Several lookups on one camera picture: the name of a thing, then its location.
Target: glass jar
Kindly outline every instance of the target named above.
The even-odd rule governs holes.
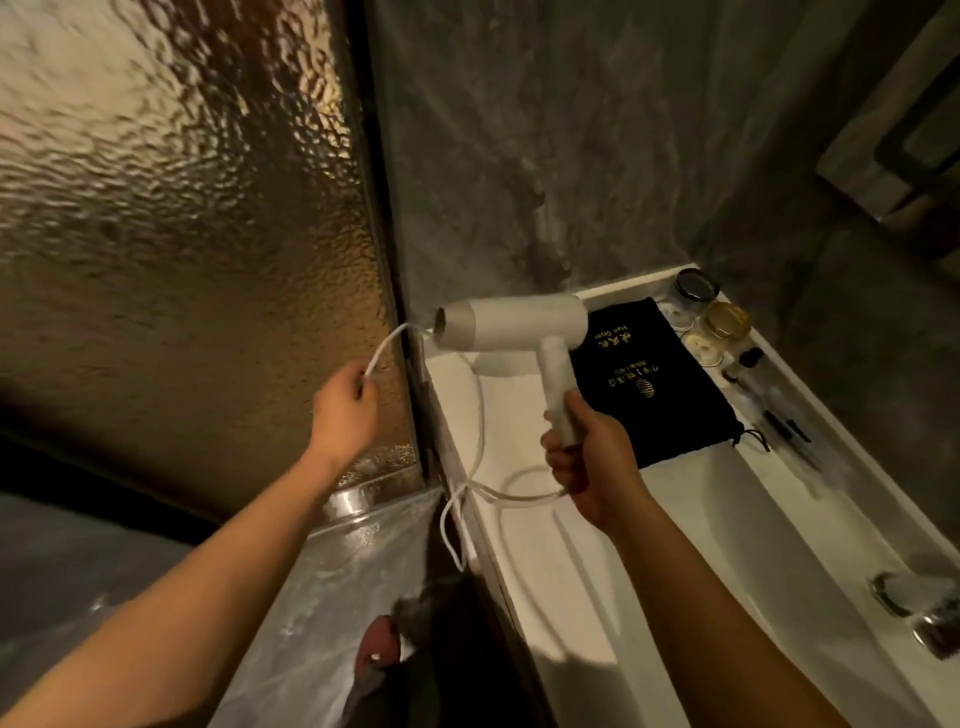
[[[750,314],[732,303],[714,301],[684,334],[684,346],[702,367],[715,367],[726,350],[747,338],[750,328]]]
[[[657,300],[657,306],[673,330],[689,331],[719,293],[720,286],[702,270],[684,268],[670,289]]]

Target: sink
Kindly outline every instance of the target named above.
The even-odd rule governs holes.
[[[691,452],[643,477],[747,612],[854,728],[940,725],[736,448]],[[554,517],[640,720],[688,725],[616,551],[569,498],[557,501]]]

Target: hand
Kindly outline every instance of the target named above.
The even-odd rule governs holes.
[[[313,428],[306,459],[329,464],[342,473],[373,444],[379,420],[380,393],[364,377],[367,362],[351,361],[313,396]]]
[[[630,437],[620,422],[592,409],[577,390],[567,392],[564,403],[586,436],[582,445],[564,449],[554,430],[544,433],[540,444],[546,464],[581,515],[609,533],[625,498],[649,496]]]

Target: jar lid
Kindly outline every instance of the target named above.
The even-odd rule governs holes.
[[[740,354],[740,357],[737,359],[740,362],[740,366],[746,369],[753,369],[757,364],[760,363],[760,359],[763,358],[763,349],[760,347],[753,347],[752,349],[747,349],[745,352]]]
[[[720,293],[717,282],[699,268],[684,268],[673,284],[681,296],[699,303],[709,303]]]
[[[710,304],[704,314],[704,322],[718,339],[738,341],[750,333],[750,314],[739,306],[725,301]]]

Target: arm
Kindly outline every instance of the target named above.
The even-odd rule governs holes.
[[[547,464],[616,547],[691,726],[849,728],[647,491],[623,426],[578,392],[566,405],[587,436],[563,450],[547,432]]]
[[[0,719],[0,728],[206,725],[340,474],[373,440],[363,362],[314,396],[294,466],[127,602]]]

